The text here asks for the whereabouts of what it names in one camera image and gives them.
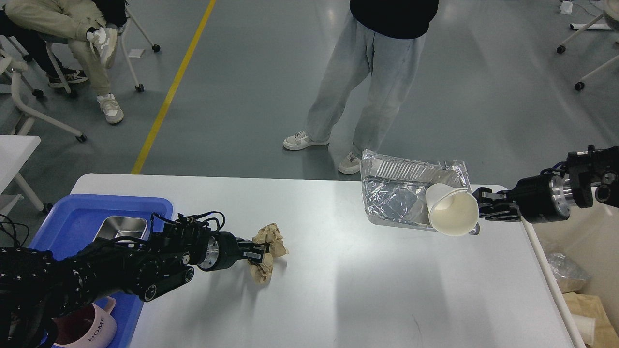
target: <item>plastic bag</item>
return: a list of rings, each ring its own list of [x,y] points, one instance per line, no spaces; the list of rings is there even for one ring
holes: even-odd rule
[[[577,292],[591,279],[589,273],[564,253],[549,253],[546,259],[562,294]]]

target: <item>seated person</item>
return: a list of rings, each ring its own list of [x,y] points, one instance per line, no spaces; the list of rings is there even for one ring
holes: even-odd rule
[[[47,73],[48,85],[51,88],[63,87],[63,83],[54,69],[50,57],[47,55],[45,41],[43,41],[36,32],[18,27],[15,23],[11,22],[4,11],[0,10],[0,35],[15,37],[15,39],[17,39],[20,45],[28,51],[28,54],[37,62],[41,69]],[[56,61],[63,71],[67,83],[78,84],[88,81],[88,77],[86,77],[83,70],[65,67],[58,58],[56,58]]]
[[[22,28],[68,39],[69,49],[90,79],[107,122],[123,120],[124,113],[110,93],[105,71],[114,62],[118,31],[105,27],[106,20],[93,1],[10,0],[5,11]]]

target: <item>white sneaker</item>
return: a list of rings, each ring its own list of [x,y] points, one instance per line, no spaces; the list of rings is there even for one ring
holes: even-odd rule
[[[307,134],[305,134],[305,131],[300,131],[299,133],[284,139],[284,147],[292,151],[303,150],[308,146],[322,146],[328,143],[328,140],[324,142],[313,141]]]
[[[99,55],[101,65],[105,69],[109,69],[114,64],[116,56],[116,41],[118,39],[118,30],[113,28],[101,27],[96,32],[88,32],[86,39],[90,41],[90,47]]]
[[[354,174],[361,170],[361,159],[349,152],[346,158],[340,163],[338,170],[343,174]]]
[[[120,109],[120,106],[118,106],[118,102],[113,94],[97,95],[97,101],[99,102],[99,107],[105,114],[105,120],[109,124],[116,124],[123,120],[124,113],[122,109]]]

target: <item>black pants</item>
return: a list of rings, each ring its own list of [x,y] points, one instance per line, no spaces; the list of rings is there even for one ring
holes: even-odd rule
[[[2,10],[0,10],[0,35],[15,37],[41,69],[52,77],[58,77],[50,61],[50,57],[47,55],[45,41],[43,41],[35,31],[18,27],[15,23],[11,22]],[[58,58],[56,58],[56,61],[59,66],[63,66]]]

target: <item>shoe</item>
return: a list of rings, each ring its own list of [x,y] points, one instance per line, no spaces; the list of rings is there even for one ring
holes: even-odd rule
[[[361,170],[361,159],[349,152],[346,158],[340,163],[338,170],[343,174],[354,174]]]
[[[84,74],[84,70],[73,70],[73,69],[63,69],[64,79],[67,80],[68,84],[79,84],[81,82],[88,81],[88,77]],[[53,77],[47,75],[48,85],[51,88],[63,88],[63,82],[60,77]]]
[[[90,47],[99,54],[101,65],[105,69],[111,68],[116,56],[118,30],[101,27],[96,32],[88,32],[86,39],[90,41]]]
[[[105,114],[105,120],[109,124],[116,124],[123,120],[124,113],[122,109],[120,109],[120,106],[118,106],[118,102],[113,94],[97,95],[97,101],[99,102],[99,107]]]
[[[300,131],[293,136],[289,136],[284,139],[284,147],[291,151],[303,150],[308,146],[322,146],[328,144],[329,141],[324,142],[315,142],[307,134],[305,131]]]

